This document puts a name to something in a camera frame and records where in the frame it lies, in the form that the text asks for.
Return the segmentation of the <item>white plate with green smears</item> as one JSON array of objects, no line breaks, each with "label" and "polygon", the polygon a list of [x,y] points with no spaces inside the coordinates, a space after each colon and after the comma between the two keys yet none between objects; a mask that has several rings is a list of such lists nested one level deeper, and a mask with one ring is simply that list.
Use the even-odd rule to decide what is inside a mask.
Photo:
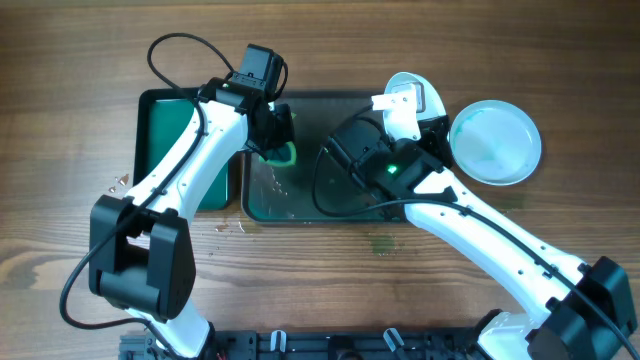
[{"label": "white plate with green smears", "polygon": [[416,90],[416,116],[419,122],[446,115],[440,95],[431,83],[420,75],[410,72],[396,73],[387,82],[384,93],[407,91],[409,85],[413,85]]}]

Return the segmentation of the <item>green and yellow sponge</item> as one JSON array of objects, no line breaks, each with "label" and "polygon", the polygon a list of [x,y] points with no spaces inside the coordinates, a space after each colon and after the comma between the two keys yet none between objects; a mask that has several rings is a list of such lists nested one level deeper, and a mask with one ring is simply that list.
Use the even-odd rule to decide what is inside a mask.
[{"label": "green and yellow sponge", "polygon": [[294,143],[295,131],[293,127],[293,120],[296,114],[290,113],[286,120],[288,121],[288,128],[286,129],[286,142],[280,147],[270,149],[267,151],[267,159],[259,156],[259,162],[269,165],[271,167],[291,167],[296,164],[297,150]]}]

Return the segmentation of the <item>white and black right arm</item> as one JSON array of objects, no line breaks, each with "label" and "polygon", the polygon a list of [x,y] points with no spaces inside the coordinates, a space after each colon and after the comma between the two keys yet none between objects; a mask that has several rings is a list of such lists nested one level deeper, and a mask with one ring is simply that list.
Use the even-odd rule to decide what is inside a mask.
[{"label": "white and black right arm", "polygon": [[450,167],[449,119],[421,121],[400,138],[364,116],[336,128],[319,154],[330,156],[386,208],[430,232],[495,279],[523,308],[493,310],[475,327],[468,353],[480,359],[611,359],[639,353],[624,269],[594,265],[546,244],[467,189]]}]

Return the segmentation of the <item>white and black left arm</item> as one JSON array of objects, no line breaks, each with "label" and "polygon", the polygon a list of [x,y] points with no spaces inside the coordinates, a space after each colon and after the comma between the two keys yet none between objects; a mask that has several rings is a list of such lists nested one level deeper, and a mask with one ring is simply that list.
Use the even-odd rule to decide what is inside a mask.
[{"label": "white and black left arm", "polygon": [[124,198],[103,196],[91,211],[91,292],[144,324],[174,359],[213,353],[212,325],[190,299],[189,225],[234,154],[266,157],[292,141],[291,111],[275,102],[287,74],[280,55],[248,45],[239,70],[201,88],[190,124],[151,173]]}]

